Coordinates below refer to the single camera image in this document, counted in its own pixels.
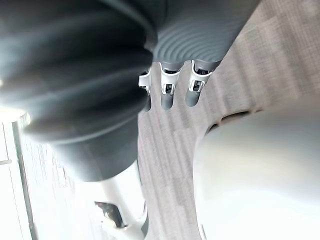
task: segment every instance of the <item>gray rubber cover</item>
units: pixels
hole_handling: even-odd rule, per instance
[[[171,94],[161,94],[161,107],[164,110],[169,110],[174,104],[174,95]]]
[[[188,89],[185,94],[185,103],[189,107],[194,107],[197,104],[199,97],[200,97],[200,92],[189,91]]]

